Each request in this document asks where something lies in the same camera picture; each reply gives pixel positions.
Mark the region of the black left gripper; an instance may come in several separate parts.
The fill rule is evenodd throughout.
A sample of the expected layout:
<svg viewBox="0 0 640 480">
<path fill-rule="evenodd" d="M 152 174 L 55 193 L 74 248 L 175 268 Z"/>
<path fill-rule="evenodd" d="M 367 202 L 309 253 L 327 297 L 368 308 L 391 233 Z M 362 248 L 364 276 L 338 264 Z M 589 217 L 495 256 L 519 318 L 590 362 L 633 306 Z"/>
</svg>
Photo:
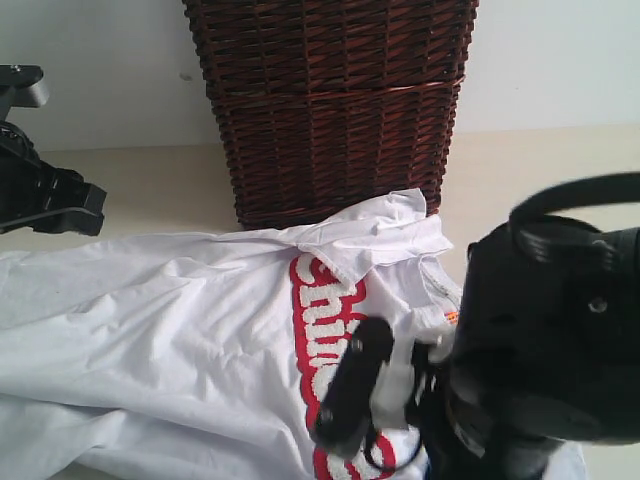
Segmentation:
<svg viewBox="0 0 640 480">
<path fill-rule="evenodd" d="M 33 142 L 16 125 L 1 122 L 1 232 L 98 236 L 107 193 L 85 183 L 74 170 L 41 160 Z"/>
</svg>

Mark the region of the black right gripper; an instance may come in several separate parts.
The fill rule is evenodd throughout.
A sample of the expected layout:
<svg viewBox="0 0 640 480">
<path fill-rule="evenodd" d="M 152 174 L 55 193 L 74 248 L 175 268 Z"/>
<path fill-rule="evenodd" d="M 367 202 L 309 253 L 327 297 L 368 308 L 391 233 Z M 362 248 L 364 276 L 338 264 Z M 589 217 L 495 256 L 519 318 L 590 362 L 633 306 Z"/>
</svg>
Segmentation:
<svg viewBox="0 0 640 480">
<path fill-rule="evenodd" d="M 490 419 L 462 400 L 450 386 L 449 363 L 432 363 L 433 345 L 416 344 L 411 363 L 416 373 L 415 405 L 410 419 L 418 427 L 428 456 L 427 479 L 484 479 Z"/>
</svg>

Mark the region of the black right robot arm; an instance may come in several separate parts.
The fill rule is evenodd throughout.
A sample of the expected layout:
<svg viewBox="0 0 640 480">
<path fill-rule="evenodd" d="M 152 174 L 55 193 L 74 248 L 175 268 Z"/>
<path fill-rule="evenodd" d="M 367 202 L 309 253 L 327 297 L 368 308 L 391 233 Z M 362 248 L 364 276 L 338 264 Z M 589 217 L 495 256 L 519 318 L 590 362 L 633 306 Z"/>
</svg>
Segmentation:
<svg viewBox="0 0 640 480">
<path fill-rule="evenodd" d="M 635 172 L 545 189 L 468 249 L 458 324 L 423 352 L 430 479 L 540 479 L 570 442 L 639 440 L 639 231 L 565 211 L 635 203 Z"/>
</svg>

